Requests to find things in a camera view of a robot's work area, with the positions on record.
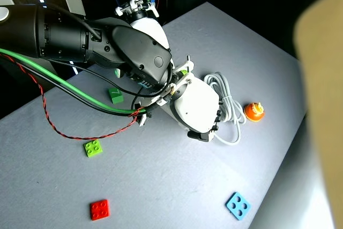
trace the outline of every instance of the red wire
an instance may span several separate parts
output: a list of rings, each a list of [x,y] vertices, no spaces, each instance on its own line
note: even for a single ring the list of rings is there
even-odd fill
[[[119,132],[122,132],[122,131],[127,130],[128,127],[130,127],[131,125],[133,125],[133,124],[136,122],[136,120],[137,120],[137,116],[138,116],[138,114],[139,114],[139,110],[142,109],[142,107],[141,107],[141,108],[137,109],[135,112],[133,112],[132,114],[129,115],[129,117],[133,117],[132,122],[130,122],[130,123],[129,123],[127,126],[125,126],[124,128],[119,129],[119,130],[117,130],[116,132],[113,132],[113,133],[111,133],[111,134],[102,135],[102,136],[99,136],[99,137],[74,137],[74,136],[65,135],[65,134],[63,134],[62,132],[60,132],[60,131],[56,128],[56,126],[55,126],[55,125],[51,122],[51,120],[50,120],[50,116],[49,116],[49,113],[48,113],[48,111],[47,111],[47,99],[46,99],[46,97],[45,97],[45,95],[44,95],[44,90],[43,90],[42,85],[40,85],[40,83],[37,82],[37,80],[33,77],[33,75],[30,74],[29,72],[27,72],[27,71],[25,70],[25,68],[22,67],[19,63],[17,63],[12,57],[7,56],[7,55],[4,55],[4,56],[7,57],[11,62],[13,62],[14,64],[16,64],[16,65],[21,69],[21,71],[22,71],[23,73],[27,74],[27,75],[32,79],[32,81],[35,82],[35,83],[37,84],[37,86],[38,86],[38,88],[39,88],[39,90],[40,90],[40,92],[41,92],[41,95],[42,95],[43,108],[44,108],[45,116],[46,116],[46,118],[47,118],[49,124],[51,125],[51,127],[52,127],[58,134],[60,134],[61,136],[65,137],[65,138],[68,138],[68,139],[78,139],[78,140],[81,140],[81,139],[91,139],[91,140],[93,140],[93,139],[102,139],[102,138],[111,137],[111,136],[113,136],[113,135],[115,135],[115,134],[117,134],[117,133],[119,133]]]

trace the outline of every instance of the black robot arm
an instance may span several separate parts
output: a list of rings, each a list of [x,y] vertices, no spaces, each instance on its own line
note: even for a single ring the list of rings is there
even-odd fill
[[[75,14],[47,7],[0,6],[0,13],[5,14],[0,19],[0,48],[47,60],[93,61],[119,68],[148,88],[166,81],[172,56],[149,35],[120,19],[85,23]]]

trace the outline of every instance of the gray table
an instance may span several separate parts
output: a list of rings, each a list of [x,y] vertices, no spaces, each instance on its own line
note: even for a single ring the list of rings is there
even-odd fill
[[[208,3],[164,29],[176,64],[190,54],[196,75],[221,71],[234,98],[260,101],[265,118],[244,125],[240,144],[228,147],[187,138],[159,109],[143,128],[102,139],[103,153],[88,158],[86,141],[56,134],[37,98],[0,121],[0,228],[249,227],[304,117],[299,63]],[[114,78],[110,70],[94,70]],[[82,72],[70,82],[110,103],[109,85],[97,78]],[[119,83],[137,89],[129,80]],[[51,119],[69,135],[107,134],[130,121],[58,89],[47,99]],[[220,126],[222,137],[232,133],[231,125]],[[225,207],[235,191],[252,205],[242,221]],[[91,221],[89,204],[104,198],[111,216]]]

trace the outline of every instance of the orange round toy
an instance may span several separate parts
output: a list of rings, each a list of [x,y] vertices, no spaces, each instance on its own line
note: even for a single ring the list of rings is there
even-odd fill
[[[244,108],[244,114],[250,121],[258,122],[264,116],[264,109],[261,103],[251,103]]]

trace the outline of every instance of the white cable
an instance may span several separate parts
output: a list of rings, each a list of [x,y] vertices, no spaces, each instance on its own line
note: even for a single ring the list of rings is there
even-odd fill
[[[223,103],[219,106],[221,110],[220,121],[233,122],[237,127],[237,139],[233,142],[228,142],[219,137],[217,134],[214,134],[214,136],[226,145],[233,146],[238,144],[241,140],[240,124],[245,124],[247,122],[247,118],[243,112],[242,106],[232,98],[229,82],[220,72],[206,75],[204,82],[209,84],[209,86],[216,91],[216,93],[219,95],[220,101]]]

